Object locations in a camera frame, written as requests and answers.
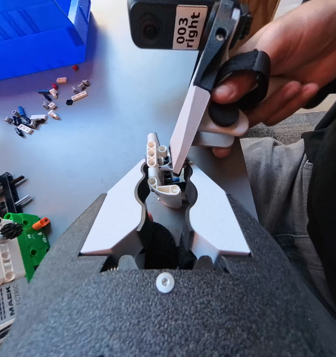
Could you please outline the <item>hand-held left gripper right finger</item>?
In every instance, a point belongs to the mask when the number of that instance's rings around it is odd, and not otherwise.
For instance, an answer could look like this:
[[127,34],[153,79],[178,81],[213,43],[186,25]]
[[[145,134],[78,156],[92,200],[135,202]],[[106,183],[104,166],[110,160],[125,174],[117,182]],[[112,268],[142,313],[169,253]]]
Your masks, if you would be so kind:
[[186,226],[183,244],[199,259],[215,264],[220,256],[248,256],[250,247],[243,235],[226,192],[194,163],[184,168],[186,181]]

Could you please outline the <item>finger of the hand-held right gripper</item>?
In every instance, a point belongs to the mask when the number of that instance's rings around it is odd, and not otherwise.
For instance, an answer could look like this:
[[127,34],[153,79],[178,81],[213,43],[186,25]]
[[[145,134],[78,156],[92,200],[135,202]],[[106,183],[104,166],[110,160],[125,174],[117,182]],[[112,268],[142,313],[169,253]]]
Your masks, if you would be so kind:
[[189,87],[170,139],[172,167],[176,175],[182,170],[209,101],[209,91],[195,85]]

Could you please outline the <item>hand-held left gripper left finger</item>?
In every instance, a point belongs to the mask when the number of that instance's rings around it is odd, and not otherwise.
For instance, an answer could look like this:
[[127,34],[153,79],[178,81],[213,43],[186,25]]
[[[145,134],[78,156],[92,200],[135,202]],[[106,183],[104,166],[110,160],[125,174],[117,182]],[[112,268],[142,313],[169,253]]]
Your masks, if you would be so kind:
[[124,255],[136,257],[143,249],[138,230],[145,220],[145,208],[138,186],[145,174],[142,159],[110,190],[80,250],[81,255]]

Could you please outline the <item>white lego assembly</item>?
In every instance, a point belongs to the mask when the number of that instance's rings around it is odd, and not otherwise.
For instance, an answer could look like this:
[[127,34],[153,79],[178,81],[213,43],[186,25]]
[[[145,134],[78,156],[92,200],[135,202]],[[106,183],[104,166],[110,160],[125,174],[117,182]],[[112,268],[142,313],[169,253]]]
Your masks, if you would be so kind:
[[146,145],[148,185],[165,206],[181,208],[185,198],[186,181],[184,171],[178,176],[173,172],[170,151],[161,145],[156,133],[149,133]]

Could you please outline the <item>orange lego connector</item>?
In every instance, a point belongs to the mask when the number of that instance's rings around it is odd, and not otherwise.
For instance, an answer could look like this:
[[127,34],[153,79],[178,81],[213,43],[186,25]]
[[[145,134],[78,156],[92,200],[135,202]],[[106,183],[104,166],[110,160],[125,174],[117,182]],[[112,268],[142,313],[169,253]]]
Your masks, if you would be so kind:
[[49,223],[50,223],[49,218],[43,217],[42,219],[40,219],[37,222],[35,222],[34,224],[32,224],[32,229],[34,229],[36,231],[41,230],[42,228],[44,228]]

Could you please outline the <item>green white lego truck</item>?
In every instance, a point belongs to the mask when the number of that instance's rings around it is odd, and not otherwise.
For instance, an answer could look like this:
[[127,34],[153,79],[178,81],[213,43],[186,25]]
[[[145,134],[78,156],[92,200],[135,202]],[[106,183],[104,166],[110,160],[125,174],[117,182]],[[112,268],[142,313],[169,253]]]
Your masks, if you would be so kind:
[[24,279],[31,281],[50,249],[43,229],[32,229],[38,220],[38,216],[25,213],[0,217],[0,345],[22,305]]

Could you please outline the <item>pile of small lego pieces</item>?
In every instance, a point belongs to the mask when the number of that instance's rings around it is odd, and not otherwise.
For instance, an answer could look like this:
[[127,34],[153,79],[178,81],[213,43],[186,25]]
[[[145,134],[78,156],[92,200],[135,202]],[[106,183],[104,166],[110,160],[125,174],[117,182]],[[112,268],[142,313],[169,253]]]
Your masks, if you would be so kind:
[[0,124],[16,136],[41,133],[60,123],[73,96],[90,86],[90,62],[27,74],[0,82]]

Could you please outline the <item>person's right hand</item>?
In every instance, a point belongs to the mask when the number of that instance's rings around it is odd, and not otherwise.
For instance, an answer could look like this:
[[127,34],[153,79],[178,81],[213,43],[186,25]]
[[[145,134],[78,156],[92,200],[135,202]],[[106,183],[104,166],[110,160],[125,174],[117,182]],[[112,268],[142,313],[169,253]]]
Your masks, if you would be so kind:
[[336,0],[303,3],[260,29],[236,55],[252,50],[270,57],[271,76],[286,84],[246,112],[249,127],[272,126],[303,108],[336,78]]

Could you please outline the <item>person's grey trousers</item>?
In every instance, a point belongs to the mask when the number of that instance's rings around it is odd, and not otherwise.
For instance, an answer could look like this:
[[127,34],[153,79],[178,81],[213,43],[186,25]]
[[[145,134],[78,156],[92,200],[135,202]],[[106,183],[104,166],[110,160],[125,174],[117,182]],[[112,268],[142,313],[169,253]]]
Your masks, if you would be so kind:
[[307,195],[313,169],[301,135],[324,112],[294,114],[279,124],[258,124],[241,139],[260,224],[271,234],[312,292],[333,299],[322,263],[307,232]]

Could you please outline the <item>wooden panel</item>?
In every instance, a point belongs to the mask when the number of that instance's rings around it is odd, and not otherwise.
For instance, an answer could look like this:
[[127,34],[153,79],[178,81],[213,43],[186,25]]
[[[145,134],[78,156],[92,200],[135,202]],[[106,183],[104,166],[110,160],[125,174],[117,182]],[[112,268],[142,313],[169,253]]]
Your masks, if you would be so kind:
[[249,35],[245,37],[248,39],[273,19],[280,0],[241,0],[240,2],[247,4],[253,17]]

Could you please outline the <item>person's black top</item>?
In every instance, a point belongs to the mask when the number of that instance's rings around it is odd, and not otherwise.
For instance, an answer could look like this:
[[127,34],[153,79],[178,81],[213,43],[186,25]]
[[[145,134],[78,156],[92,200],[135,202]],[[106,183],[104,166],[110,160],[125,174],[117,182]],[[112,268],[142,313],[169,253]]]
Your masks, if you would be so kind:
[[313,164],[307,197],[307,231],[322,262],[336,305],[336,102],[314,131],[302,134]]

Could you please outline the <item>blue plastic bin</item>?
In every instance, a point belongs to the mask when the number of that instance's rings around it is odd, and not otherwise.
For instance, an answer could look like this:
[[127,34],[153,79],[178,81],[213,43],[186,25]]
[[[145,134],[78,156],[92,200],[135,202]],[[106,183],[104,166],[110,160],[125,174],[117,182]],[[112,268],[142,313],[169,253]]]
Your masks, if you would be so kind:
[[0,0],[0,80],[85,61],[90,0]]

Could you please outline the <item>dark lego frame assembly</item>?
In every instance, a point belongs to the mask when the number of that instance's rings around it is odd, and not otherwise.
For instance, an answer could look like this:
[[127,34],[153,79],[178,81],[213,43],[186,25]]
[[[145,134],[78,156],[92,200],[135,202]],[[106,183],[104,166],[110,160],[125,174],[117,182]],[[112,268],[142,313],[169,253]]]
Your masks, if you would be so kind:
[[30,195],[19,198],[17,187],[25,182],[25,176],[14,178],[11,173],[0,175],[0,217],[7,213],[23,213],[23,208],[32,201]]

